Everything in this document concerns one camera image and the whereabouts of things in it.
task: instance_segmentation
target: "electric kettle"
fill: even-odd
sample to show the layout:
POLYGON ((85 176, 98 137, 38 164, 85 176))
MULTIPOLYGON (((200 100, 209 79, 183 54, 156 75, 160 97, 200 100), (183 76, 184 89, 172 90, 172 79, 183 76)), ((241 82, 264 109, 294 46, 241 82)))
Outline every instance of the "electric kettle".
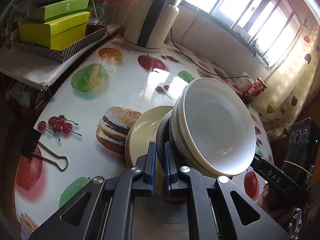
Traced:
POLYGON ((159 52, 175 21, 181 0, 137 0, 123 42, 144 52, 159 52))

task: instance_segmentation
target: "stacked bowls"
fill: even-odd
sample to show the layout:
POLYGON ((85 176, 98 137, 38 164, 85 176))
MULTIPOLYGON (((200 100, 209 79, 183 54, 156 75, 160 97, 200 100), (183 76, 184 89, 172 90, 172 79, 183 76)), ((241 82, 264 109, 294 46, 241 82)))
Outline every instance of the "stacked bowls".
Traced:
POLYGON ((186 86, 170 118, 170 140, 203 175, 235 176, 251 164, 256 145, 250 114, 224 83, 199 78, 186 86))

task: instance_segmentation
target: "curtain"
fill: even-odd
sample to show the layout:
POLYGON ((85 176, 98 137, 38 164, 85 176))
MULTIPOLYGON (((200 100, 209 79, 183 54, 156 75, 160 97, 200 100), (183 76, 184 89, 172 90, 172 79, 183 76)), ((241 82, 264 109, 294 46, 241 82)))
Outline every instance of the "curtain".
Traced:
POLYGON ((267 89, 254 101, 271 141, 288 135, 302 109, 320 90, 320 27, 307 16, 289 53, 264 81, 267 89))

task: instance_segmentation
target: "chevron-patterned box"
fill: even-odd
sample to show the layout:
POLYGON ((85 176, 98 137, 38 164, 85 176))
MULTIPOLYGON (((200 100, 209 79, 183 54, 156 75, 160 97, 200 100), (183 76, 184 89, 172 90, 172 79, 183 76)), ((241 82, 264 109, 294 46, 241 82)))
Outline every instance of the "chevron-patterned box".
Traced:
POLYGON ((96 40, 102 38, 106 34, 107 27, 104 27, 103 29, 96 31, 95 33, 85 36, 83 39, 76 41, 63 50, 48 49, 45 47, 33 46, 19 42, 17 43, 17 49, 40 57, 48 58, 59 63, 63 63, 78 51, 95 42, 96 40))

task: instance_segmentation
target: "metal clip handle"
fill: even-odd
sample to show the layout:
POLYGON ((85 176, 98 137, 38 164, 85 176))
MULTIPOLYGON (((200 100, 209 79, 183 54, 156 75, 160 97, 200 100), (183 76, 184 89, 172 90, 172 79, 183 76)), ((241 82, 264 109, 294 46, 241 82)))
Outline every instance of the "metal clip handle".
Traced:
POLYGON ((46 149, 52 156, 54 156, 55 158, 57 158, 57 159, 65 159, 65 160, 67 161, 67 165, 66 165, 64 168, 62 168, 62 167, 59 166, 58 163, 54 162, 53 160, 50 160, 50 159, 48 159, 48 158, 46 158, 46 157, 43 157, 43 156, 40 156, 40 155, 38 155, 38 154, 33 153, 33 155, 34 155, 35 157, 41 158, 41 159, 46 160, 47 162, 55 165, 60 171, 65 171, 65 170, 68 168, 68 166, 69 166, 69 159, 68 159, 67 156, 56 155, 52 150, 50 150, 50 149, 49 149, 47 146, 45 146, 42 142, 38 141, 38 143, 39 143, 43 148, 45 148, 45 149, 46 149))

